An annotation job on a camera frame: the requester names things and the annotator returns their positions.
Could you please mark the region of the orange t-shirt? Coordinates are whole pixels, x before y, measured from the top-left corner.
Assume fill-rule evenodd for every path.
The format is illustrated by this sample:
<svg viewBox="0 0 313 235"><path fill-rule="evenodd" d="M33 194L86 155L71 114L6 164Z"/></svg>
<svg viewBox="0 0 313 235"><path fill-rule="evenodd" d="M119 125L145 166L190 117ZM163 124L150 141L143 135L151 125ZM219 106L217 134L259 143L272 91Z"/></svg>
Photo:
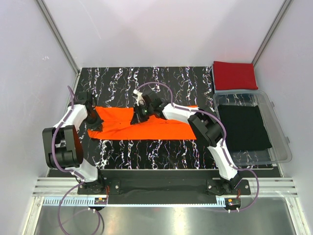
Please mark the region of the orange t-shirt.
<svg viewBox="0 0 313 235"><path fill-rule="evenodd" d="M98 140L195 140L189 124L151 116L147 122L131 125L133 108L96 107L103 120L102 131L88 130Z"/></svg>

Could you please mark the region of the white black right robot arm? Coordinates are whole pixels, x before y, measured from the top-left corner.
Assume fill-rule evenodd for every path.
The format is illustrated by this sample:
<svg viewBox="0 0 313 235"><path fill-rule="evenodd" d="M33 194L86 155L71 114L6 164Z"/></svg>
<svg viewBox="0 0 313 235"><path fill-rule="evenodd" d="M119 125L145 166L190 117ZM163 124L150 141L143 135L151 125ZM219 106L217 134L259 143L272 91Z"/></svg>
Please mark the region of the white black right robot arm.
<svg viewBox="0 0 313 235"><path fill-rule="evenodd" d="M242 177L225 145L225 128L212 111L162 101L152 90L147 93L134 90L132 96L135 103L131 125L146 122L153 115L189 124L196 140L207 147L219 170L221 179L208 186L209 192L215 195L233 194L239 189Z"/></svg>

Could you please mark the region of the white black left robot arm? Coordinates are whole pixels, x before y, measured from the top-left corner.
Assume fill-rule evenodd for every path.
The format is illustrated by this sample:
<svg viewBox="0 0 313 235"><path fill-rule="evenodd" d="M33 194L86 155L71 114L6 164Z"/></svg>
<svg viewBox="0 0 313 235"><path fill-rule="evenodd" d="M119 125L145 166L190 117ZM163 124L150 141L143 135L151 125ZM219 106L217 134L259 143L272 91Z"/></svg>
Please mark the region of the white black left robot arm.
<svg viewBox="0 0 313 235"><path fill-rule="evenodd" d="M101 171L85 158L78 130L84 123L88 130L101 132L103 120L97 113L96 98L81 92L76 99L70 91L70 104L65 115L53 127L42 132L45 161L49 168L70 173L85 193L100 194L105 190Z"/></svg>

